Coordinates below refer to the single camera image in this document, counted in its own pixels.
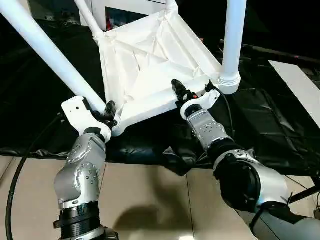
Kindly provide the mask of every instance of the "tile floor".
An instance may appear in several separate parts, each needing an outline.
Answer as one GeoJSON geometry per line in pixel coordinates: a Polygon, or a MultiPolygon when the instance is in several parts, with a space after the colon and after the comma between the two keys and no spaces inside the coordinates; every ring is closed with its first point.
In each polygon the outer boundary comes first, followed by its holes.
{"type": "MultiPolygon", "coordinates": [[[[8,191],[19,158],[0,156],[0,239],[6,239],[8,191]]],[[[17,183],[12,208],[15,240],[56,240],[59,210],[54,178],[61,160],[28,159],[17,183]]],[[[244,221],[222,200],[212,171],[194,169],[179,177],[160,166],[107,163],[100,173],[100,218],[118,231],[120,240],[252,240],[244,221]]],[[[294,177],[306,187],[308,177],[294,177]]],[[[294,192],[302,187],[287,179],[294,192]]],[[[315,196],[291,206],[313,217],[315,196]]]]}

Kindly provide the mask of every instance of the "silver robotic arm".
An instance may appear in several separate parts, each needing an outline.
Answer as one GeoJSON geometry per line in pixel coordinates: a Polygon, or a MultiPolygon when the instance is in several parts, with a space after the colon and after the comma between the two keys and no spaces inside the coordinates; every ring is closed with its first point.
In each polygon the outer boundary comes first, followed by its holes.
{"type": "Polygon", "coordinates": [[[290,193],[284,177],[258,162],[238,146],[207,109],[208,95],[217,95],[210,82],[198,97],[177,80],[172,81],[180,114],[191,127],[213,163],[223,200],[231,208],[253,214],[249,225],[261,240],[316,240],[320,221],[295,215],[288,206],[290,193]]]}
{"type": "Polygon", "coordinates": [[[54,180],[60,209],[54,228],[61,229],[61,240],[118,240],[116,232],[101,225],[98,205],[99,172],[114,116],[109,126],[96,120],[81,96],[64,102],[62,108],[80,136],[54,180]]]}

